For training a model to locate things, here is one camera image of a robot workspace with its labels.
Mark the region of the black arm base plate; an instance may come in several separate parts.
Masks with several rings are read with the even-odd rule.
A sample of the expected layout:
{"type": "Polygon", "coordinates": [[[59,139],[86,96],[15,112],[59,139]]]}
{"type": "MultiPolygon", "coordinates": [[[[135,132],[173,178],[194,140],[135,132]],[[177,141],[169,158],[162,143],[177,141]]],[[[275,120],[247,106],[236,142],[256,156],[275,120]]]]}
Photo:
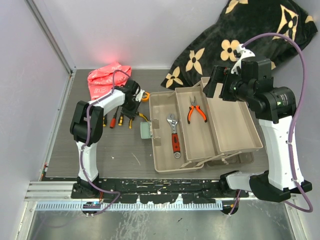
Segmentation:
{"type": "Polygon", "coordinates": [[[130,178],[100,178],[97,186],[110,193],[93,191],[73,184],[72,199],[100,199],[104,203],[111,203],[120,193],[116,203],[154,204],[175,203],[178,197],[184,204],[215,203],[220,198],[234,199],[238,191],[222,192],[219,182],[213,179],[130,179],[130,178]]]}

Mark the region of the red black screwdriver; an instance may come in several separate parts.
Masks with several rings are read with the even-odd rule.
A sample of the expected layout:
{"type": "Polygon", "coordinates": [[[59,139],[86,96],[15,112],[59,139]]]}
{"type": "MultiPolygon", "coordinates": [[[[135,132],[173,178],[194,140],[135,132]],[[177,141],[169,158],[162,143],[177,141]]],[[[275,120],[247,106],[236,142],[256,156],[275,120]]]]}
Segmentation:
{"type": "Polygon", "coordinates": [[[115,125],[116,125],[118,110],[119,110],[119,106],[116,108],[116,111],[115,111],[115,113],[114,113],[114,115],[113,115],[113,117],[111,119],[111,122],[110,122],[110,125],[109,125],[109,127],[111,129],[113,129],[115,127],[115,125]]]}

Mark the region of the orange handled adjustable wrench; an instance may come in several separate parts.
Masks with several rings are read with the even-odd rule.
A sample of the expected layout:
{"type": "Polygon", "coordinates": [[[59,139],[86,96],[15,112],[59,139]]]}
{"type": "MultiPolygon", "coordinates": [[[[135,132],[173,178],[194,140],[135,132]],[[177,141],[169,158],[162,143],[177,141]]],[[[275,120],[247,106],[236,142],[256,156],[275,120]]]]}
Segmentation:
{"type": "Polygon", "coordinates": [[[166,117],[166,120],[169,123],[171,128],[171,142],[172,142],[173,155],[176,159],[179,159],[181,157],[181,149],[180,149],[180,142],[179,142],[179,137],[177,132],[178,120],[176,119],[173,113],[170,113],[166,117]]]}

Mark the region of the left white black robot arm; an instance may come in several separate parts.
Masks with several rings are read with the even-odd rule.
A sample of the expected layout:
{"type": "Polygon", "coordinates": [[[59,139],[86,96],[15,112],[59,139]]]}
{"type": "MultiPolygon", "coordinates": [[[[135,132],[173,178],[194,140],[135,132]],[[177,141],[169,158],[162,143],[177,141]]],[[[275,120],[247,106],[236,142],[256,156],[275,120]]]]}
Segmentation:
{"type": "Polygon", "coordinates": [[[125,85],[115,86],[107,94],[89,102],[76,104],[70,124],[70,133],[76,142],[79,155],[77,184],[88,198],[100,193],[97,168],[97,145],[103,134],[104,116],[111,110],[121,107],[127,118],[134,119],[138,113],[144,91],[129,78],[125,85]]]}

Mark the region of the translucent brown plastic toolbox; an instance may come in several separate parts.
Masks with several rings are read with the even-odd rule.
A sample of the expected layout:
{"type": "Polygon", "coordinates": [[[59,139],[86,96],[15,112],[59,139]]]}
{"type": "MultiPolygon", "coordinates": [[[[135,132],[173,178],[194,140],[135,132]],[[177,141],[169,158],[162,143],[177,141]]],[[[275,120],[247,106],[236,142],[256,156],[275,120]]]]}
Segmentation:
{"type": "Polygon", "coordinates": [[[252,153],[263,148],[246,103],[220,99],[221,84],[213,98],[206,98],[203,88],[208,81],[203,77],[192,87],[150,94],[150,139],[159,174],[195,172],[204,165],[247,164],[253,162],[252,153]],[[180,158],[174,157],[169,114],[178,120],[180,158]]]}

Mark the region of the yellow black screwdriver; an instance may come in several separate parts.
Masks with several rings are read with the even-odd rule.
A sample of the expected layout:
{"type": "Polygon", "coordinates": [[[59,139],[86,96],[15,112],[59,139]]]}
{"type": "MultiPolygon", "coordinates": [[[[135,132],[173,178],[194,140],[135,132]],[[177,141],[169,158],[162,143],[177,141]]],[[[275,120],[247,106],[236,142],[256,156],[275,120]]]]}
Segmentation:
{"type": "Polygon", "coordinates": [[[118,118],[118,125],[119,126],[122,126],[123,125],[123,122],[124,122],[124,114],[121,112],[120,113],[120,116],[118,118]]]}
{"type": "Polygon", "coordinates": [[[103,117],[103,120],[102,120],[102,126],[103,126],[103,127],[106,127],[106,126],[107,126],[107,123],[108,123],[108,116],[105,115],[105,116],[103,117]]]}

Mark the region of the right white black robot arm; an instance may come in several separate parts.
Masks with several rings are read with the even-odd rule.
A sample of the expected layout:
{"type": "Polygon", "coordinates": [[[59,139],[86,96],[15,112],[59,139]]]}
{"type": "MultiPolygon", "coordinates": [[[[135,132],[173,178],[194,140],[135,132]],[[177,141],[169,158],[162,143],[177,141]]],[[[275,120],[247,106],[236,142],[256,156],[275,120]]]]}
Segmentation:
{"type": "Polygon", "coordinates": [[[313,189],[299,167],[294,139],[296,98],[288,87],[274,87],[270,66],[250,63],[239,67],[239,74],[225,66],[214,66],[204,87],[207,98],[213,98],[222,84],[219,98],[245,102],[262,129],[268,158],[268,170],[243,173],[234,170],[220,176],[219,191],[231,197],[237,190],[252,192],[258,199],[285,202],[292,194],[305,195],[313,189]]]}

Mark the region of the grey green toolbox latch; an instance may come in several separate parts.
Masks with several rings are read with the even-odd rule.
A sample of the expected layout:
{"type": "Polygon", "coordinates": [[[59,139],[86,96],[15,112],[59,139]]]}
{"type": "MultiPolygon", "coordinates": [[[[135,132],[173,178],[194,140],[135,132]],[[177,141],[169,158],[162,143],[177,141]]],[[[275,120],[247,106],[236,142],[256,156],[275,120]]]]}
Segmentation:
{"type": "Polygon", "coordinates": [[[145,121],[140,123],[140,137],[143,140],[151,139],[153,137],[152,134],[152,123],[150,121],[145,121]]]}

